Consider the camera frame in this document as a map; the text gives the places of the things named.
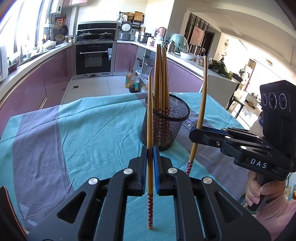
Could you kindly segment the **person's right hand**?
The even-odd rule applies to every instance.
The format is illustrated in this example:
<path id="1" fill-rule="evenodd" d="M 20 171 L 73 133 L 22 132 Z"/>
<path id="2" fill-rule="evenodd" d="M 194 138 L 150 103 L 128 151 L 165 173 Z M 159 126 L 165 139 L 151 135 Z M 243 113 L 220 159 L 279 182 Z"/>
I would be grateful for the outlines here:
<path id="1" fill-rule="evenodd" d="M 261 185 L 257 182 L 257 176 L 258 174 L 253 171 L 248 172 L 245 200 L 249 206 L 259 204 L 263 196 L 269 196 L 271 199 L 277 198 L 285 190 L 285 181 L 274 180 Z"/>

